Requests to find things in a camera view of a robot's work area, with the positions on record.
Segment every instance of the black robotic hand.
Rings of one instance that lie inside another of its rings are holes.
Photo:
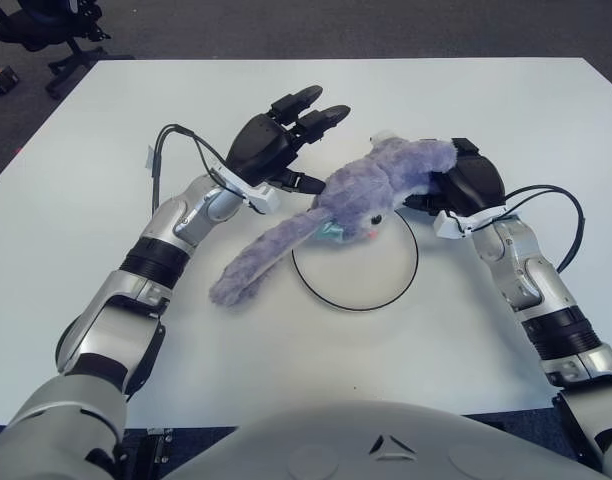
[[[252,187],[265,181],[289,192],[321,193],[324,182],[287,167],[305,143],[321,139],[326,130],[350,113],[349,107],[338,105],[299,117],[322,91],[322,87],[315,85],[286,95],[273,103],[267,113],[253,117],[235,138],[226,167]]]

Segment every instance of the white cable connector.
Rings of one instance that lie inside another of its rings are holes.
[[[246,201],[253,204],[261,213],[273,213],[279,208],[280,202],[277,190],[267,183],[251,187],[221,163],[215,167],[215,171],[227,182],[229,188],[240,192],[246,197]]]
[[[477,228],[486,225],[497,217],[501,217],[507,211],[508,207],[502,205],[482,210],[470,217],[460,217],[455,212],[442,210],[437,214],[433,228],[435,234],[440,238],[466,238],[470,237]]]

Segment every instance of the silver robot arm segment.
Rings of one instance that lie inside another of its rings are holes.
[[[509,217],[473,233],[475,248],[535,346],[582,460],[612,477],[612,349],[601,342],[533,231]]]
[[[204,176],[155,212],[60,339],[62,375],[42,385],[0,434],[0,479],[118,476],[125,396],[150,375],[173,287],[201,240],[242,204]]]

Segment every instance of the stuffed toy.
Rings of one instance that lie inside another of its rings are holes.
[[[381,134],[364,158],[337,170],[311,208],[284,220],[246,247],[210,289],[217,305],[232,306],[253,297],[273,266],[312,235],[340,243],[375,238],[386,218],[413,194],[432,192],[431,172],[456,162],[451,142]]]

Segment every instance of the white table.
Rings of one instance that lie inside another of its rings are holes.
[[[148,221],[147,146],[168,122],[227,152],[271,101],[311,84],[317,106],[353,109],[297,170],[325,177],[390,128],[415,138],[466,136],[510,191],[555,183],[587,216],[563,278],[612,344],[612,86],[581,59],[134,61],[98,64],[0,177],[0,424],[55,374],[53,352]],[[169,137],[162,198],[202,171],[191,142]],[[559,261],[575,228],[565,198],[524,209]],[[308,205],[282,195],[274,215],[242,212],[201,245],[176,288],[168,334],[129,426],[239,425],[303,404],[382,398],[457,413],[549,405],[538,357],[493,288],[471,241],[434,238],[411,213],[420,265],[413,287],[371,314],[315,301],[288,262],[247,308],[207,291],[233,256]]]

